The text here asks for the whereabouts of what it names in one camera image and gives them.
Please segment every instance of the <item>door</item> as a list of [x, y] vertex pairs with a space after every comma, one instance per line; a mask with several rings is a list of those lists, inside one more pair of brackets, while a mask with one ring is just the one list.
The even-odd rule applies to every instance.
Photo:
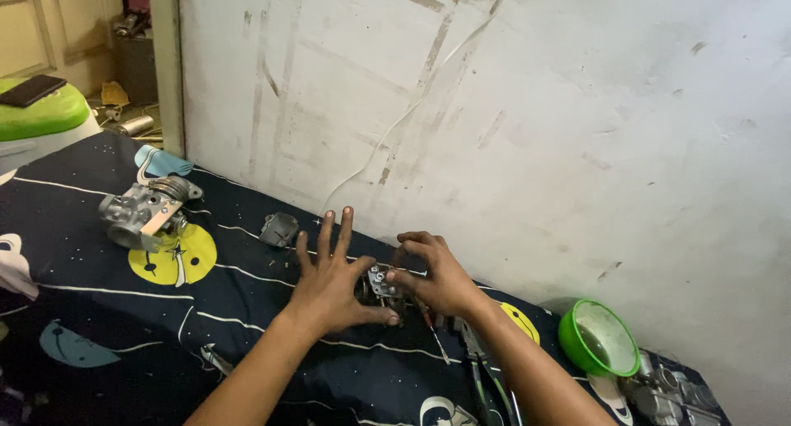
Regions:
[[0, 0], [0, 77], [48, 74], [85, 96], [113, 77], [122, 0]]

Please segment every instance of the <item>pliers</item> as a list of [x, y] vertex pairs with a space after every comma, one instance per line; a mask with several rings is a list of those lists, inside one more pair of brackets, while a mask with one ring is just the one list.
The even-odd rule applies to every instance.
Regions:
[[483, 349], [481, 349], [478, 339], [475, 337], [475, 331], [472, 330], [466, 321], [464, 321], [461, 325], [461, 338], [464, 340], [464, 344], [467, 346], [467, 358], [470, 359], [472, 377], [475, 380], [475, 391], [478, 393], [482, 424], [485, 426], [497, 426], [503, 424], [504, 419], [502, 416], [496, 414], [496, 412], [499, 413], [499, 411], [496, 409], [497, 405], [489, 402], [487, 394], [483, 391], [483, 382], [481, 381], [480, 370], [481, 367], [483, 367], [483, 369], [486, 371], [485, 373], [489, 375], [489, 378], [494, 382], [494, 386], [497, 387], [497, 390], [500, 393], [500, 397], [502, 398], [503, 405], [505, 405], [505, 410], [508, 415], [509, 424], [511, 426], [517, 426], [520, 424], [520, 422], [518, 423], [515, 420], [513, 407], [511, 406], [508, 393], [505, 391], [505, 385], [500, 380], [499, 375], [495, 374], [495, 371], [492, 370], [489, 357], [483, 352]]

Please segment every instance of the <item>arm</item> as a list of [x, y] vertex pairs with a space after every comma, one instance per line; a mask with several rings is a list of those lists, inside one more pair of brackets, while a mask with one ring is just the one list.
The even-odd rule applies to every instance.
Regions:
[[397, 257], [411, 253], [428, 264], [426, 278], [403, 270], [386, 280], [410, 290], [434, 310], [464, 318], [489, 345], [529, 424], [613, 426], [608, 413], [472, 282], [441, 236], [399, 234]]
[[356, 324], [398, 324], [396, 312], [363, 307], [354, 298], [354, 283], [376, 260], [361, 257], [352, 264], [346, 262], [352, 219], [351, 207], [344, 208], [338, 245], [330, 255], [335, 213], [327, 212], [319, 234], [316, 264], [308, 255], [308, 235], [300, 232], [297, 257], [302, 277], [291, 300], [228, 379], [187, 419], [186, 425], [260, 426], [269, 419], [305, 354], [322, 336]]

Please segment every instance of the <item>green plastic bowl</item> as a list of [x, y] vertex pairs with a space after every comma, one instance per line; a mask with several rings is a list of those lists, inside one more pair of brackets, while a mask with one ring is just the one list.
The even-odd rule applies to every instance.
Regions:
[[640, 352], [627, 327], [612, 310], [592, 300], [579, 300], [563, 315], [560, 347], [572, 363], [591, 375], [634, 375]]

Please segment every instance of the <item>phone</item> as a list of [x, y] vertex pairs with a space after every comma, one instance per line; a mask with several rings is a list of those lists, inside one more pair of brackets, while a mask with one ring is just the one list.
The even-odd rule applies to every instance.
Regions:
[[49, 75], [37, 75], [0, 94], [0, 104], [26, 108], [62, 88], [66, 80]]

